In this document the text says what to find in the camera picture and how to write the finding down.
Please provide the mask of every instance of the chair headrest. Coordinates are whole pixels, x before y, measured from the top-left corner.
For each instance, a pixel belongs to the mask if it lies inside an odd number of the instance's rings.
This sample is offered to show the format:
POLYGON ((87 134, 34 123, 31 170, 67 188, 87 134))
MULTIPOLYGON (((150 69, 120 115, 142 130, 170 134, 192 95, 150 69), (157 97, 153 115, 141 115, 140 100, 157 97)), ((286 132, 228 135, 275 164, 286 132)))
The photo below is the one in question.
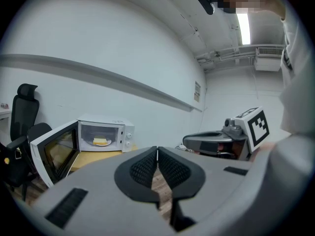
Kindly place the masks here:
POLYGON ((26 100, 34 100, 34 92, 37 86, 21 84, 18 88, 18 96, 26 100))

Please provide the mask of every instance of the air conditioner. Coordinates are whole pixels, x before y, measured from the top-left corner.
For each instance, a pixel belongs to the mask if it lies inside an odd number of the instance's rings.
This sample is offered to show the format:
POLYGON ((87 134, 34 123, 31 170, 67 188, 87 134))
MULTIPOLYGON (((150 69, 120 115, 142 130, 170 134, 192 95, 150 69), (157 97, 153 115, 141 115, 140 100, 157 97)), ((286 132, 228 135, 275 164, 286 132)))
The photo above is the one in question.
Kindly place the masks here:
POLYGON ((282 51, 283 49, 280 48, 256 48, 255 69, 258 71, 278 72, 282 51))

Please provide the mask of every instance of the microwave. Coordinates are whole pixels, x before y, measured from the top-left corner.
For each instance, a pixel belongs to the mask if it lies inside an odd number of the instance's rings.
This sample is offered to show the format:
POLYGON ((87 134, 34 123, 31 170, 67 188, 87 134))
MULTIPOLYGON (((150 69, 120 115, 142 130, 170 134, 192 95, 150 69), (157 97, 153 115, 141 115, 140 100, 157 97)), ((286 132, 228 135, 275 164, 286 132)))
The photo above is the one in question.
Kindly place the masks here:
POLYGON ((31 155, 37 172, 51 187, 69 174, 81 151, 129 152, 133 135, 134 126, 128 120, 83 115, 32 141, 31 155))

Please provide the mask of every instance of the white sleeve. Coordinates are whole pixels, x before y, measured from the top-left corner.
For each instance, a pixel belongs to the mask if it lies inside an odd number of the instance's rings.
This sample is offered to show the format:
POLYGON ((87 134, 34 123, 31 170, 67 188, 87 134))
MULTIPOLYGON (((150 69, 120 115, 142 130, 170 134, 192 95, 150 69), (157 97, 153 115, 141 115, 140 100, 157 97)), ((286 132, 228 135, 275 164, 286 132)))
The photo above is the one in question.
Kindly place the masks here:
POLYGON ((299 19, 286 7, 286 48, 281 68, 284 106, 281 128, 292 134, 315 131, 315 59, 313 45, 299 19))

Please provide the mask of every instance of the yellow food item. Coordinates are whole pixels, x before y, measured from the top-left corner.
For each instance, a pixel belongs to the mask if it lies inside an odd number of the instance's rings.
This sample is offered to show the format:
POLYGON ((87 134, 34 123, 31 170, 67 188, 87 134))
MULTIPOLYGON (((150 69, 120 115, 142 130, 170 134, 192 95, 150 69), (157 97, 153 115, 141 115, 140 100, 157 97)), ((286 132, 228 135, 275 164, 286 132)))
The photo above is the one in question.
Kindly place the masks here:
POLYGON ((106 138, 94 138, 93 144, 95 145, 107 145, 106 138))

